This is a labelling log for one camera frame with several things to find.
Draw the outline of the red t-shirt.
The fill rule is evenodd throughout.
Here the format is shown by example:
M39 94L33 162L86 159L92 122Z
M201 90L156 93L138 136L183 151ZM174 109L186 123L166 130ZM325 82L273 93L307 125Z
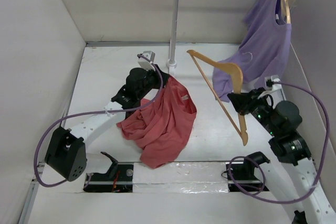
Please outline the red t-shirt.
M187 145L197 109L186 87L169 77L154 102L117 123L122 136L142 149L140 161L156 169L177 159Z

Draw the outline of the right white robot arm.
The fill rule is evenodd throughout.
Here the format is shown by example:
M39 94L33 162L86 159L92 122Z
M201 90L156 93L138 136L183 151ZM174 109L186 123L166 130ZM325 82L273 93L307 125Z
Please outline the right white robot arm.
M261 182L258 191L267 188L275 199L264 199L257 193L252 197L282 205L292 223L335 223L335 209L320 184L324 161L320 162L318 169L315 168L310 148L297 132L302 122L298 107L290 101L274 105L270 91L264 88L248 93L230 93L228 97L239 115L251 114L271 135L270 149L290 176L293 187L280 177L262 152L244 156L241 164L228 163L228 179L245 195L251 193L237 182L235 176L241 174L258 179Z

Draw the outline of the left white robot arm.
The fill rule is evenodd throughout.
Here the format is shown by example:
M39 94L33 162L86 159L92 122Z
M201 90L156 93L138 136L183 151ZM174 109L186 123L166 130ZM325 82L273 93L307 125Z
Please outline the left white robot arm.
M133 68L125 84L104 107L69 129L54 130L45 156L45 162L66 181L72 182L81 174L100 174L105 180L117 175L118 161L106 152L88 154L87 148L100 135L137 111L141 100L153 89L164 87L170 75L156 66L154 69Z

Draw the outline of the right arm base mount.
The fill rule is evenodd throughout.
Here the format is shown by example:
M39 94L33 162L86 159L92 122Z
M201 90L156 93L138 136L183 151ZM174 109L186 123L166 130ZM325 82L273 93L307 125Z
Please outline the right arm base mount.
M256 166L250 160L244 159L238 161L237 163L233 162L230 170L239 185L248 192L259 194L259 191L269 191L266 186L263 187L262 179L259 180L254 176L255 168ZM240 189L233 183L228 171L228 164L226 164L226 169L221 173L221 176L224 179L227 179L229 191L240 191Z

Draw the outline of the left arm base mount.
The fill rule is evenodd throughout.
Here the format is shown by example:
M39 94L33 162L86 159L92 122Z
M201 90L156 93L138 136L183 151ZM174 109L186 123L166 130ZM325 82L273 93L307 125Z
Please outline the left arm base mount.
M87 193L133 192L134 164L118 162L106 152L91 154L83 190Z

